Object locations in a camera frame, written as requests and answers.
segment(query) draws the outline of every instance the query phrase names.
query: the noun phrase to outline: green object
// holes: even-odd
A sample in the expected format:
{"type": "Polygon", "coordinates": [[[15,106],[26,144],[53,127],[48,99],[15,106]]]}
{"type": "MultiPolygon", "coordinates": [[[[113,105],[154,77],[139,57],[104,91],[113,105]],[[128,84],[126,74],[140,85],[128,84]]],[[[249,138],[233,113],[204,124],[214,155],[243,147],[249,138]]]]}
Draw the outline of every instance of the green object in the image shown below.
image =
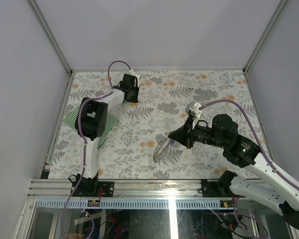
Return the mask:
{"type": "MultiPolygon", "coordinates": [[[[75,128],[75,120],[78,116],[79,110],[80,110],[80,107],[76,108],[67,117],[65,117],[64,120],[63,120],[68,126],[70,126],[76,132],[77,132],[77,130],[75,128]]],[[[95,113],[88,114],[88,116],[94,117],[95,113]]],[[[102,146],[102,144],[108,138],[108,135],[111,132],[111,130],[113,129],[113,127],[116,126],[119,122],[120,121],[117,118],[115,118],[114,116],[112,116],[110,114],[106,115],[105,130],[104,130],[104,133],[103,133],[103,135],[101,136],[101,138],[99,140],[98,148],[102,146]]]]}

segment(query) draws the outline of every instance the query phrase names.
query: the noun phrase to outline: floral tablecloth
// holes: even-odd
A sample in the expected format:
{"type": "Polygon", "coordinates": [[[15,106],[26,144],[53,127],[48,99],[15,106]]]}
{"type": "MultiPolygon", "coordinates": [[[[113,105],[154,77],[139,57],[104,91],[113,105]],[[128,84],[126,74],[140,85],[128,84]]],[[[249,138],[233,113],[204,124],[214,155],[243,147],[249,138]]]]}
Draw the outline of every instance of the floral tablecloth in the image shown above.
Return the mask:
{"type": "MultiPolygon", "coordinates": [[[[230,99],[249,116],[262,144],[261,128],[242,71],[144,71],[140,72],[139,103],[121,104],[109,113],[120,120],[99,148],[100,178],[214,179],[225,170],[253,178],[222,156],[216,147],[196,143],[186,149],[175,143],[159,150],[168,132],[182,126],[185,108],[191,101],[201,104],[230,99]]],[[[111,73],[113,84],[122,72],[111,73]]],[[[65,115],[78,107],[84,97],[97,97],[110,90],[106,72],[79,72],[70,93],[65,115]]],[[[239,133],[254,140],[241,112],[229,103],[204,109],[202,119],[211,123],[216,114],[228,114],[239,125],[239,133]]],[[[62,123],[49,178],[67,178],[80,169],[82,139],[62,123]]]]}

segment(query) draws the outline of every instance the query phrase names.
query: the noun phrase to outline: green cloth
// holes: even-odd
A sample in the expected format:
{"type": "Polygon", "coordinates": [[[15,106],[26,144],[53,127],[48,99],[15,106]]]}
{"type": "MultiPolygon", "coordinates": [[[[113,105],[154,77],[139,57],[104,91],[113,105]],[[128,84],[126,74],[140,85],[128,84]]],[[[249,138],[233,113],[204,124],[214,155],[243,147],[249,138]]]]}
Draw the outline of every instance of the green cloth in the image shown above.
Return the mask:
{"type": "MultiPolygon", "coordinates": [[[[74,111],[72,111],[67,117],[64,118],[64,122],[70,126],[74,131],[77,132],[75,128],[75,120],[78,116],[80,107],[76,108],[74,111]]],[[[95,113],[88,114],[90,117],[94,117],[95,113]]],[[[108,138],[109,133],[113,129],[114,126],[116,126],[120,121],[115,118],[114,116],[107,114],[106,115],[106,125],[103,135],[100,137],[98,148],[102,146],[102,144],[105,142],[105,140],[108,138]]]]}

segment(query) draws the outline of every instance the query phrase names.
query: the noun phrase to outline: floral pattern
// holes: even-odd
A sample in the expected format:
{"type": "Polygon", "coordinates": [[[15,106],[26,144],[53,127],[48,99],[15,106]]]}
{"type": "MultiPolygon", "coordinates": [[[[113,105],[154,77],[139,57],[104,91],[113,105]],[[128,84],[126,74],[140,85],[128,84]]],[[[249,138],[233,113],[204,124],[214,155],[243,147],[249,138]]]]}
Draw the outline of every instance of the floral pattern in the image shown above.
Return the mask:
{"type": "MultiPolygon", "coordinates": [[[[262,144],[261,128],[241,71],[144,71],[139,72],[139,102],[121,104],[109,113],[120,120],[98,150],[100,178],[215,179],[225,170],[244,178],[255,176],[230,164],[222,150],[196,143],[186,149],[167,138],[182,126],[191,101],[206,104],[217,99],[239,103],[248,114],[262,144]]],[[[121,72],[111,73],[113,85],[121,72]]],[[[106,72],[79,72],[65,109],[65,116],[78,107],[84,97],[97,97],[110,90],[106,72]]],[[[255,141],[241,112],[229,103],[204,109],[202,119],[211,123],[217,114],[228,114],[239,125],[239,133],[255,141]]],[[[49,178],[67,178],[79,173],[83,141],[63,123],[57,140],[49,178]]]]}

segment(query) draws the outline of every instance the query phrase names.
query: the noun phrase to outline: gray wall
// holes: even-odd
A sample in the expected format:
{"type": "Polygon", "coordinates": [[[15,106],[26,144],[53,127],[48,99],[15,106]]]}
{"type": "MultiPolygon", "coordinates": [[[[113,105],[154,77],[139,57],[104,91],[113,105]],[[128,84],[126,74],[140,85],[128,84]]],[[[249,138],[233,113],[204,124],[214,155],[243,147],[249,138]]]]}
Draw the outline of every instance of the gray wall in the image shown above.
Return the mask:
{"type": "Polygon", "coordinates": [[[37,0],[74,69],[243,68],[279,1],[37,0]]]}
{"type": "Polygon", "coordinates": [[[65,83],[26,0],[0,0],[0,239],[13,234],[65,83]]]}
{"type": "Polygon", "coordinates": [[[277,163],[299,180],[299,0],[291,0],[249,72],[277,163]]]}

